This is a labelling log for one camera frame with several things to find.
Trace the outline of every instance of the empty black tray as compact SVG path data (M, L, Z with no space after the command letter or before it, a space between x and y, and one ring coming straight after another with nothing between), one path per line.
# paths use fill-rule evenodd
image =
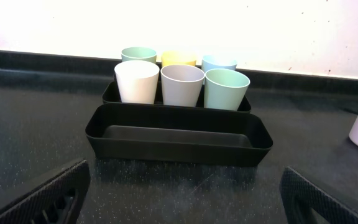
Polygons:
M120 103L121 97L119 96L119 90L117 82L113 81L110 85L106 88L102 96L103 103ZM156 105L162 105L162 86L161 81L157 84L157 91L155 92L155 100ZM204 108L204 85L201 87L200 95L198 97L198 101L196 104L198 108ZM251 111L251 105L249 104L246 97L242 99L242 102L237 110L239 112L246 112L249 113Z
M181 106L106 103L85 132L98 158L256 166L273 145L255 115Z

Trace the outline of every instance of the yellow cup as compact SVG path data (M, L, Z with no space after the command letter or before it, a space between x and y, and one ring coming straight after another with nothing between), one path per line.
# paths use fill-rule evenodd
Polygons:
M196 66L197 55L191 52L169 50L161 55L162 67L167 65L192 65Z

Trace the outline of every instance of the cup rim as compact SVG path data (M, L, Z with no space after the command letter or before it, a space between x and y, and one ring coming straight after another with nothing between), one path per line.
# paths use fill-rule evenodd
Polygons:
M227 85L222 85L222 84L216 83L216 82L212 81L211 79L209 79L209 78L206 76L206 74L207 74L208 72L213 71L213 70L229 70L229 71L231 71L231 72L238 73L238 74L240 74L240 75L246 77L246 79L248 80L248 84L246 84L246 85L244 85L244 86L227 86ZM251 80L249 80L249 78L248 78L246 75L244 75L243 73L237 72L237 71L234 71L234 70L231 70L231 69L226 69L226 68L213 68L213 69L211 69L211 70L208 70L208 71L205 73L205 78L206 78L208 81L210 81L210 82L212 82L212 83L214 83L214 84L216 84L216 85L223 86L223 87L227 87L227 88L244 88L244 87L247 87L247 86L249 86L249 85L251 84Z
M131 56L128 56L128 55L123 53L124 50L132 49L132 48L150 49L150 50L154 51L154 54L153 54L153 56L149 56L149 57L131 57ZM145 59L145 58L151 58L151 57L157 56L157 51L152 49L152 48L150 48L150 47L127 47L127 48L124 48L124 49L121 50L121 55L123 55L125 57L128 57L128 58L133 58L133 59Z
M160 68L158 67L158 65L152 63L152 62L148 62L148 61L143 61L143 60L128 60L128 61L125 61L125 62L120 62L118 63L115 67L114 67L114 73L115 73L115 76L117 77L117 70L116 70L116 67L119 66L120 64L122 63L151 63L152 65L154 65L154 67L156 67L156 74L153 74L152 75L149 75L149 76L146 76L146 77L132 77L133 79L137 79L137 80L141 80L141 79L145 79L145 78L150 78L150 77L154 77L154 76L158 76L159 73L160 73Z
M194 80L194 81L176 80L176 79L174 79L174 78L170 78L170 77L166 76L166 75L163 73L162 70L163 70L164 68L169 67L169 66L180 66L180 67L182 67L182 66L187 66L187 67L195 68L195 69L198 69L199 71L201 71L201 72L203 73L203 77L200 78L200 79ZM202 71L201 69L197 68L196 66L192 66L192 65L167 65L167 66L161 68L161 75L164 76L165 78L169 79L169 80L176 81L176 82L182 82L182 83L194 83L194 82L199 82L199 81L201 81L201 80L203 80L203 79L205 78L205 72Z
M208 62L210 64L213 64L213 65L219 65L219 66L233 66L233 65L237 65L237 60L236 59L229 59L229 60L232 60L234 63L228 63L228 64L220 64L220 63L213 63L209 60L206 60L205 57L208 57L208 56L212 56L212 57L218 57L217 55L213 55L213 54L208 54L208 55L204 55L203 56L203 61L205 62Z
M191 55L191 57L193 58L192 60L178 60L177 62L192 62L192 61L197 61L197 54L194 52L190 52L190 51L186 51L186 50L166 50L164 52L162 52L161 54L161 60L164 56L165 53L169 53L169 52L180 52L180 53L186 53L188 55Z

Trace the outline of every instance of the light green cup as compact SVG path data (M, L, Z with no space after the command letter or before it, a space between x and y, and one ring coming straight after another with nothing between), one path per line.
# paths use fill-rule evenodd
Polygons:
M143 60L155 63L157 52L147 47L129 47L121 51L121 58L123 62L128 60Z
M211 69L205 78L205 108L237 110L250 84L244 74L225 68Z

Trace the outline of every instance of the speckled black countertop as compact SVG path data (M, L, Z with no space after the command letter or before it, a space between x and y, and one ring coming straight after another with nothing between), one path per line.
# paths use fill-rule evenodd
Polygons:
M358 200L358 96L250 88L274 146L258 167L98 160L85 126L111 81L0 70L0 192L77 157L91 185L78 223L286 223L278 185L293 166Z

